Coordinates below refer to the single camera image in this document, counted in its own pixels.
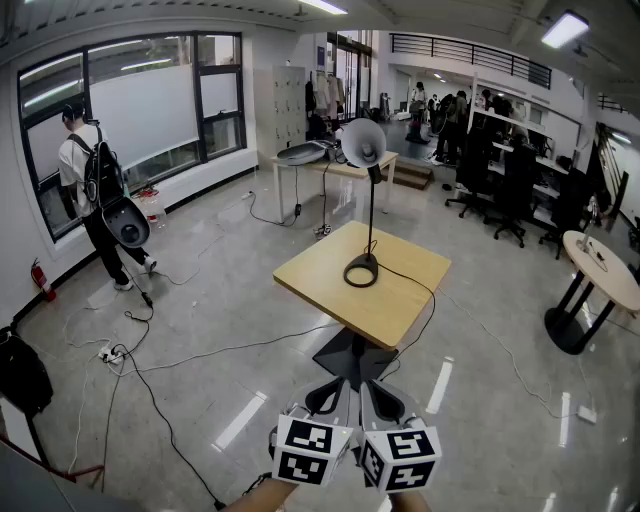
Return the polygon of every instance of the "black stand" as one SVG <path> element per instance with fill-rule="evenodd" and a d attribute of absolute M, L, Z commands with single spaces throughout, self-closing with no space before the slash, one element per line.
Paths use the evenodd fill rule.
<path fill-rule="evenodd" d="M 369 167 L 369 178 L 371 179 L 371 206 L 369 207 L 369 244 L 367 245 L 367 253 L 356 256 L 353 261 L 345 267 L 343 274 L 344 280 L 356 288 L 368 288 L 378 280 L 378 260 L 371 254 L 371 235 L 373 232 L 373 194 L 375 185 L 382 181 L 379 165 Z M 351 281 L 349 279 L 349 272 L 354 268 L 364 268 L 368 270 L 371 273 L 371 281 L 366 283 L 355 283 Z"/>
<path fill-rule="evenodd" d="M 345 327 L 313 360 L 333 375 L 348 379 L 351 387 L 359 391 L 362 382 L 380 377 L 397 354 L 397 350 L 382 350 Z"/>
<path fill-rule="evenodd" d="M 549 309 L 544 315 L 544 325 L 547 328 L 549 336 L 557 347 L 571 355 L 581 354 L 585 349 L 591 338 L 604 323 L 615 304 L 609 301 L 602 310 L 602 313 L 596 318 L 591 328 L 585 333 L 582 326 L 576 320 L 576 315 L 582 308 L 582 305 L 589 297 L 589 294 L 593 290 L 593 283 L 589 283 L 584 292 L 578 297 L 575 305 L 569 313 L 565 311 L 565 308 L 569 304 L 569 301 L 578 290 L 580 283 L 584 279 L 584 274 L 580 271 L 576 274 L 576 278 L 573 280 L 567 293 L 560 301 L 557 307 Z"/>

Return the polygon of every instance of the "round table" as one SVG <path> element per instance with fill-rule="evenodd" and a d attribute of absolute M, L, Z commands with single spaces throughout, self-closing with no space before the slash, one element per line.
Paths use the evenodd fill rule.
<path fill-rule="evenodd" d="M 584 350 L 616 305 L 627 311 L 640 311 L 640 287 L 627 266 L 593 237 L 589 238 L 588 251 L 584 252 L 581 248 L 583 238 L 584 233 L 579 231 L 567 231 L 562 237 L 564 248 L 578 267 L 578 273 L 560 304 L 549 309 L 544 315 L 544 324 L 553 342 L 567 354 L 573 355 Z M 571 311 L 567 313 L 565 308 L 585 277 L 589 282 Z M 609 298 L 609 302 L 585 333 L 575 317 L 594 286 Z"/>

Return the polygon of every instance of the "lamp base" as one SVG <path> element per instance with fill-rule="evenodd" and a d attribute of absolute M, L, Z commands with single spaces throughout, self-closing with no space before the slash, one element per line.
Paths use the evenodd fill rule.
<path fill-rule="evenodd" d="M 356 268 L 364 268 L 371 272 L 371 281 L 367 283 L 354 283 L 351 281 L 349 272 Z M 344 269 L 344 280 L 356 288 L 368 288 L 378 280 L 378 260 L 373 254 L 361 254 Z"/>

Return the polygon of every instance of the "white lamp shade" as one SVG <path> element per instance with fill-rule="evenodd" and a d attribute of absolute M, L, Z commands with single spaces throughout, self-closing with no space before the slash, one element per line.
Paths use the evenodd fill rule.
<path fill-rule="evenodd" d="M 387 151 L 387 138 L 382 128 L 370 119 L 351 121 L 344 129 L 341 142 L 344 156 L 357 167 L 369 168 L 379 164 Z M 376 154 L 371 162 L 364 159 L 362 146 L 367 144 Z"/>

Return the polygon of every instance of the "man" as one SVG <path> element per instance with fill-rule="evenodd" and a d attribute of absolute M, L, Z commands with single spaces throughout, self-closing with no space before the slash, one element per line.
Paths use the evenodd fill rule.
<path fill-rule="evenodd" d="M 448 164 L 455 165 L 458 161 L 458 142 L 464 139 L 467 125 L 467 93 L 458 91 L 457 96 L 449 104 L 447 109 L 447 122 L 438 139 L 436 160 L 443 161 L 444 142 L 449 146 Z"/>
<path fill-rule="evenodd" d="M 82 104 L 65 105 L 62 112 L 62 122 L 67 130 L 80 137 L 88 147 L 93 148 L 98 143 L 98 128 L 85 124 L 84 108 Z M 102 132 L 102 140 L 107 140 L 107 134 Z M 133 287 L 133 283 L 122 271 L 122 261 L 116 251 L 118 243 L 107 229 L 102 219 L 102 211 L 96 208 L 87 198 L 84 191 L 84 171 L 89 160 L 89 153 L 84 151 L 76 142 L 65 140 L 58 153 L 60 158 L 60 182 L 71 195 L 76 213 L 82 217 L 82 223 L 87 229 L 91 243 L 102 258 L 107 272 L 114 280 L 116 290 L 127 291 Z M 147 272 L 153 271 L 156 261 L 142 248 L 122 248 L 140 265 L 144 265 Z"/>

